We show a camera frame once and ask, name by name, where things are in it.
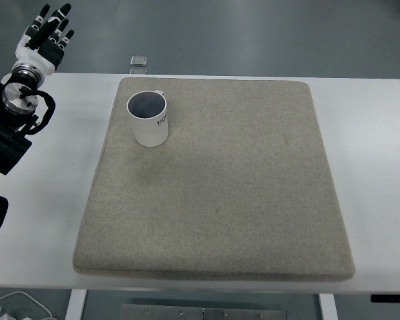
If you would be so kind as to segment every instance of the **mug rim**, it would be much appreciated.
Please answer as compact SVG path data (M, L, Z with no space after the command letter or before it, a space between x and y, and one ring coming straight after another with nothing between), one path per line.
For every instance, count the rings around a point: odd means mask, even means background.
M157 118L157 117L160 116L160 115L163 115L163 113L166 112L167 100L166 100L165 96L164 96L162 93L158 93L157 91L159 91L159 90L156 90L156 91L155 91L155 90L144 90L144 91L136 92L135 94L133 94L133 95L127 100L127 102L126 102L126 110L127 110L127 112L129 112L130 116L132 116L132 117L134 117L134 118L136 118L136 119L139 119L139 120L151 120L151 119ZM163 100L164 100L164 102L165 102L165 106L163 107L163 110L162 110L159 114L157 114L157 115L155 115L155 116L153 116L153 117L150 117L150 118L140 118L140 117L137 117L136 115L134 115L134 114L133 114L132 112L130 112L130 110L129 110L129 102L130 102L130 100L132 100L132 98L134 98L134 96L136 96L136 95L138 95L138 94L140 94L140 93L145 93L145 92L152 92L152 93L155 93L155 94L159 95L161 98L163 98Z

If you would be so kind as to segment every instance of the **black text on mug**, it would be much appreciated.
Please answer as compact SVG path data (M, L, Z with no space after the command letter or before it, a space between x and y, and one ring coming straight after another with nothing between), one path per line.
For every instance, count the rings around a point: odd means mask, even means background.
M161 118L160 120L158 120L157 125L162 125L165 121L166 121L166 115L163 116L163 118Z

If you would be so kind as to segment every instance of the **small metal object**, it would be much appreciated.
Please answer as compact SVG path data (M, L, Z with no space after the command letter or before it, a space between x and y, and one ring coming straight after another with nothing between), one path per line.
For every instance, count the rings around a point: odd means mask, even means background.
M144 55L134 55L131 59L130 66L145 67L147 65L148 57Z
M16 115L31 113L39 104L37 97L34 95L20 98L23 88L29 90L28 87L20 83L10 83L1 94L6 110Z
M146 75L146 74L147 74L146 69L141 69L141 68L131 69L131 75Z

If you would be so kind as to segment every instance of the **robotic hand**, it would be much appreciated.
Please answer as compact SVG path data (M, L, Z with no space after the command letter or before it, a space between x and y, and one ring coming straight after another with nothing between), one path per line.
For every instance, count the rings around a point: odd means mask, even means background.
M65 16L70 4L45 16L50 6L45 5L40 14L22 35L16 48L17 62L12 67L10 79L0 83L0 173L6 175L31 146L25 135L34 135L49 122L55 110L53 98L38 90L46 76L58 68L74 31L62 36L68 24ZM40 123L35 109L37 95L44 98L47 111Z

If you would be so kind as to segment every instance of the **metal plate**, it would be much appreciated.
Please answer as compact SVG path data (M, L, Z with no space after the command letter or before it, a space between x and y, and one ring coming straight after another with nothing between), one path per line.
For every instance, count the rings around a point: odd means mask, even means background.
M285 311L122 305L122 320L287 320Z
M148 57L144 55L134 55L131 59L131 66L144 67L147 65Z
M142 68L131 69L131 75L146 75L147 70Z
M287 320L285 311L204 309L203 320Z
M122 305L122 320L202 320L203 308Z

